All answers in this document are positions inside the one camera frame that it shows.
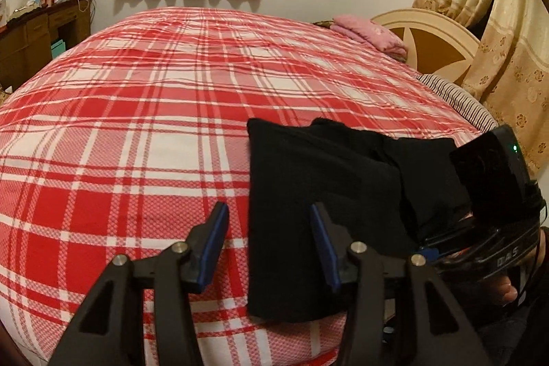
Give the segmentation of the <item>person right hand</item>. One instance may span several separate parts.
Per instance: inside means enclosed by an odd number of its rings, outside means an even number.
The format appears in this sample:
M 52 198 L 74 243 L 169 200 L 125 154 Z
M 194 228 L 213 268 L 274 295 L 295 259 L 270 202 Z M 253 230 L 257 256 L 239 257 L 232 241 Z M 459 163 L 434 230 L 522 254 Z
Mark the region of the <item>person right hand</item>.
M 548 227 L 541 227 L 538 244 L 533 250 L 512 268 L 482 282 L 488 291 L 489 298 L 497 305 L 507 306 L 520 301 L 521 294 L 525 293 L 528 286 L 541 276 L 541 269 L 547 257 L 547 236 Z

